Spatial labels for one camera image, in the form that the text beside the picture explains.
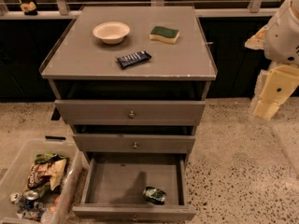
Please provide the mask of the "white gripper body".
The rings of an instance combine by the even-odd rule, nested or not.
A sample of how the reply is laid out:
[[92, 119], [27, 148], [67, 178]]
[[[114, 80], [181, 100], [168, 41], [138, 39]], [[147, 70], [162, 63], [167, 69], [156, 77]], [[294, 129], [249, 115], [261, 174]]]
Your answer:
[[299, 19], [292, 5], [281, 7], [269, 20], [263, 46], [267, 59], [299, 64]]

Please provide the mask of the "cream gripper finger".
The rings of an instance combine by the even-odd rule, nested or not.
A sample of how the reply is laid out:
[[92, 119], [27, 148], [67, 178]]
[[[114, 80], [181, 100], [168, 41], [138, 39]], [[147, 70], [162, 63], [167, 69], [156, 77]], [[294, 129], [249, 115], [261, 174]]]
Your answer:
[[267, 74], [253, 116], [270, 120], [299, 86], [299, 68], [282, 64]]
[[264, 49], [264, 37], [266, 32], [266, 26], [262, 27], [255, 35], [249, 38], [245, 42], [245, 47], [248, 49]]

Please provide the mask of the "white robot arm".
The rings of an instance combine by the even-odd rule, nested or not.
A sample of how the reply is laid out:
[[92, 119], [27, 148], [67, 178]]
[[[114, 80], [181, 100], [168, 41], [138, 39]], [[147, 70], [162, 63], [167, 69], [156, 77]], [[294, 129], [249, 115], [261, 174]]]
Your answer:
[[269, 22], [245, 42], [276, 65], [265, 78], [253, 116], [271, 119], [299, 86], [299, 0], [285, 0]]

